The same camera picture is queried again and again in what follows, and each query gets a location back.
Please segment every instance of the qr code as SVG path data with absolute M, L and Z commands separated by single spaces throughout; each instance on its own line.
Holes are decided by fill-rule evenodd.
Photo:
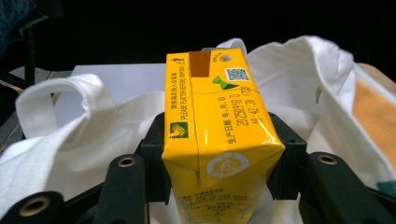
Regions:
M 250 81 L 245 68 L 227 68 L 225 72 L 229 81 Z

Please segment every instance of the dark background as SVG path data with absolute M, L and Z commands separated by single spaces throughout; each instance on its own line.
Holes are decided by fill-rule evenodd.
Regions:
M 396 3 L 64 1 L 64 16 L 35 26 L 36 67 L 72 70 L 78 64 L 165 63 L 167 53 L 215 47 L 240 37 L 247 51 L 301 35 L 331 40 L 395 80 Z M 22 64 L 14 43 L 2 66 Z

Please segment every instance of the metal grommet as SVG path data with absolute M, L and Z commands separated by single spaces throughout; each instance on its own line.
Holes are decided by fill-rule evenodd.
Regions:
M 232 60 L 232 59 L 233 59 L 233 56 L 231 56 L 231 55 L 229 55 L 229 54 L 226 54 L 226 55 L 223 55 L 223 56 L 220 57 L 220 60 L 221 60 L 222 62 L 229 62 L 229 61 Z
M 21 217 L 31 217 L 45 210 L 50 205 L 50 198 L 40 196 L 29 200 L 20 210 Z
M 128 166 L 132 166 L 134 163 L 136 162 L 136 160 L 132 157 L 125 157 L 119 160 L 119 166 L 120 167 L 128 167 Z
M 318 160 L 329 165 L 335 165 L 338 162 L 335 157 L 329 155 L 318 155 Z

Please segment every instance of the screw hole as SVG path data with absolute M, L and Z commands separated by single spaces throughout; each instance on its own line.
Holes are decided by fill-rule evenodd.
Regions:
M 329 165 L 335 165 L 338 162 L 336 158 L 329 156 L 329 155 L 319 155 L 318 159 L 321 162 L 329 164 Z
M 122 158 L 119 160 L 119 166 L 128 167 L 128 166 L 132 166 L 135 162 L 136 160 L 132 157 Z
M 20 210 L 21 217 L 31 217 L 45 210 L 50 205 L 50 198 L 40 196 L 29 200 Z

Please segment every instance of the yellow juice carton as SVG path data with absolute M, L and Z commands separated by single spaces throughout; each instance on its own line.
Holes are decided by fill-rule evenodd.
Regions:
M 168 54 L 163 162 L 182 223 L 248 223 L 284 145 L 241 49 Z

